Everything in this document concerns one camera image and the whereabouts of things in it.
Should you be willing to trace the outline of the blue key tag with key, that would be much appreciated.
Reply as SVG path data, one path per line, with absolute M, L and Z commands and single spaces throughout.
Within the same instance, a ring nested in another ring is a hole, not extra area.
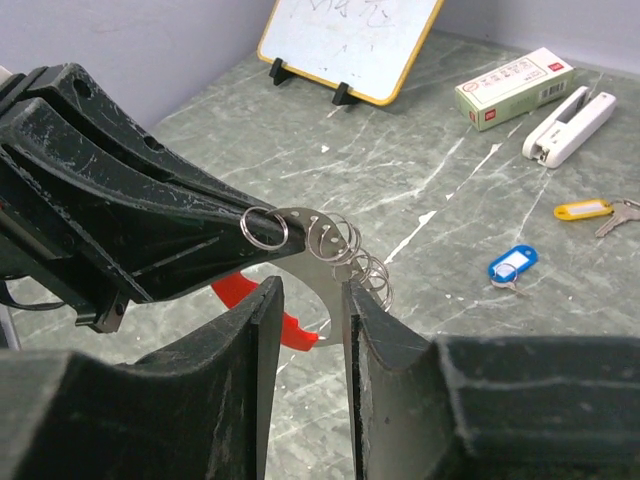
M 530 245 L 520 244 L 512 247 L 492 261 L 487 274 L 491 285 L 498 289 L 509 289 L 516 294 L 525 292 L 516 286 L 521 274 L 535 265 L 538 252 Z

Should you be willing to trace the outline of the metal key organizer red handle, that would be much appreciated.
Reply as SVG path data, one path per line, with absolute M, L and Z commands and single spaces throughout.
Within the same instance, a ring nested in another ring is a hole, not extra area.
M 265 243 L 251 233 L 248 217 L 253 212 L 272 217 L 279 224 L 281 233 L 275 242 Z M 300 280 L 321 300 L 329 314 L 330 332 L 322 336 L 304 330 L 297 318 L 284 313 L 280 338 L 283 346 L 309 351 L 341 343 L 345 322 L 342 285 L 350 281 L 360 284 L 383 311 L 390 309 L 394 290 L 387 266 L 363 248 L 359 228 L 343 215 L 303 207 L 270 210 L 252 206 L 240 215 L 238 225 L 249 244 L 268 253 L 281 252 L 293 239 L 294 228 L 304 233 L 302 252 L 271 263 Z

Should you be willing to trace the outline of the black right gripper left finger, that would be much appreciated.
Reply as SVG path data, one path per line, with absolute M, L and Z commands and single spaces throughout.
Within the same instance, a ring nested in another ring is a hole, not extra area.
M 235 308 L 134 364 L 1 354 L 5 479 L 261 479 L 284 293 Z

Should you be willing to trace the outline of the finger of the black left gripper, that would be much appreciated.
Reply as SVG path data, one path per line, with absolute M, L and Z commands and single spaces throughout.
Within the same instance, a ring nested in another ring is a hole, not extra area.
M 28 74 L 1 70 L 1 111 L 41 98 L 79 133 L 116 160 L 162 183 L 239 207 L 272 206 L 185 160 L 136 123 L 77 63 L 43 66 Z
M 243 268 L 304 248 L 301 229 L 279 253 L 253 247 L 239 207 L 154 180 L 96 146 L 41 98 L 1 117 L 1 277 L 29 277 L 76 312 L 116 331 L 129 303 L 180 298 Z M 253 212 L 273 243 L 276 220 Z

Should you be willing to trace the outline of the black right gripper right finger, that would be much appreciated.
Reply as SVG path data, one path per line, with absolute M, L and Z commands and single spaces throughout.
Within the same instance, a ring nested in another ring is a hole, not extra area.
M 635 479 L 639 341 L 435 336 L 343 289 L 359 479 Z

